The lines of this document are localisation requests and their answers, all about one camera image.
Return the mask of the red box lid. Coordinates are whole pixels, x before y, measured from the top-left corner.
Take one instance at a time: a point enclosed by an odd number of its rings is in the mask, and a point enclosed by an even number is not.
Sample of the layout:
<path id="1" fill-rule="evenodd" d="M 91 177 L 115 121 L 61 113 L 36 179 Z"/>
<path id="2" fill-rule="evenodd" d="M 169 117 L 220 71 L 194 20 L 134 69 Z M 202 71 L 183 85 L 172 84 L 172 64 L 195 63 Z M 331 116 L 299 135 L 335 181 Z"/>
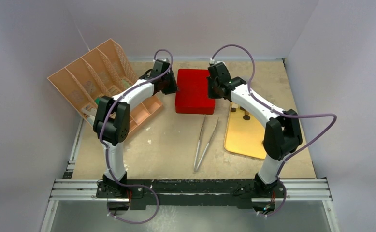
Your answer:
<path id="1" fill-rule="evenodd" d="M 216 101 L 208 97 L 209 71 L 207 69 L 179 69 L 175 94 L 178 114 L 212 115 Z"/>

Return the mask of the metal slotted tongs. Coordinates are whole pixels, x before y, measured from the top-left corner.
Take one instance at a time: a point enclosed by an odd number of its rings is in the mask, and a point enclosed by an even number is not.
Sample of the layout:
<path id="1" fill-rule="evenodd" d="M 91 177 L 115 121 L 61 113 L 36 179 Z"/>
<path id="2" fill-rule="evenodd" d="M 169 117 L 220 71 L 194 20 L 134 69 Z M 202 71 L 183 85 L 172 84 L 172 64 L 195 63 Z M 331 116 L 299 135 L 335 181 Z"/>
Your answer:
<path id="1" fill-rule="evenodd" d="M 201 126 L 200 126 L 200 132 L 198 136 L 198 141 L 196 145 L 195 155 L 194 155 L 194 163 L 193 163 L 193 171 L 197 172 L 203 162 L 203 159 L 205 155 L 207 154 L 210 144 L 212 143 L 214 136 L 216 134 L 216 130 L 219 125 L 219 118 L 216 119 L 216 123 L 213 127 L 213 130 L 209 136 L 208 139 L 204 139 L 204 129 L 205 129 L 205 123 L 207 122 L 207 116 L 203 117 Z"/>

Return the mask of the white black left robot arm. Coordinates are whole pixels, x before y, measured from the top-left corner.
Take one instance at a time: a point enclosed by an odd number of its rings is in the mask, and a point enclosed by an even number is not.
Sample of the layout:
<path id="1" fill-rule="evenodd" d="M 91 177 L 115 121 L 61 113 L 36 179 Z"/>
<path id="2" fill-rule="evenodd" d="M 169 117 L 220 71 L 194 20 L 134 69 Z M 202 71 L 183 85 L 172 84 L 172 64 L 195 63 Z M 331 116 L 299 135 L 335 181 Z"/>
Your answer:
<path id="1" fill-rule="evenodd" d="M 116 198 L 127 193 L 126 170 L 123 162 L 123 142 L 130 132 L 130 112 L 158 92 L 176 93 L 178 87 L 172 71 L 172 61 L 157 59 L 153 68 L 142 75 L 135 84 L 113 97 L 99 100 L 93 130 L 100 140 L 105 156 L 106 171 L 103 181 Z"/>

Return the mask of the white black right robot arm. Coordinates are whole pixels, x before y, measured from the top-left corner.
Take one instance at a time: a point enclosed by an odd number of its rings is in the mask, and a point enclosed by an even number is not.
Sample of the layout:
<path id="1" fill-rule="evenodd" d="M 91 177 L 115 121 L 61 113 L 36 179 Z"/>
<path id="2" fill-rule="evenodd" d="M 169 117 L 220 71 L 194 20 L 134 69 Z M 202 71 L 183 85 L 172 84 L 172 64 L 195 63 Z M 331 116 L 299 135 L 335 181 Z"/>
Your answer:
<path id="1" fill-rule="evenodd" d="M 278 183 L 285 158 L 303 142 L 297 112 L 283 110 L 257 94 L 241 77 L 232 78 L 225 63 L 215 62 L 208 67 L 208 96 L 225 99 L 249 112 L 264 127 L 263 148 L 266 158 L 254 178 L 254 190 L 267 196 Z"/>

